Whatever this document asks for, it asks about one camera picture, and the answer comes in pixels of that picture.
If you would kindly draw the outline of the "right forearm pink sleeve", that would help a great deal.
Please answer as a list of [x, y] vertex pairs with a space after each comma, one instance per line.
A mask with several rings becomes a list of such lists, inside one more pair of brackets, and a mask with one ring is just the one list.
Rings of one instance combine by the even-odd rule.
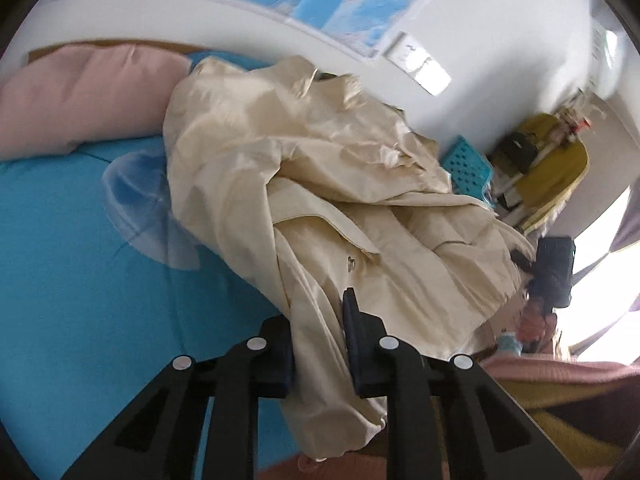
[[639, 385], [638, 365], [613, 362], [564, 361], [534, 354], [514, 356], [500, 352], [480, 363], [497, 382], [551, 385]]

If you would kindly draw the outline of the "right hand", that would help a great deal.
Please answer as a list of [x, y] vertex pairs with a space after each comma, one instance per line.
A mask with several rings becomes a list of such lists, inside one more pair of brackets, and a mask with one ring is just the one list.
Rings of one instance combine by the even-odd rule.
[[544, 306], [542, 298], [530, 296], [521, 310], [515, 338], [524, 353], [544, 353], [552, 347], [558, 316]]

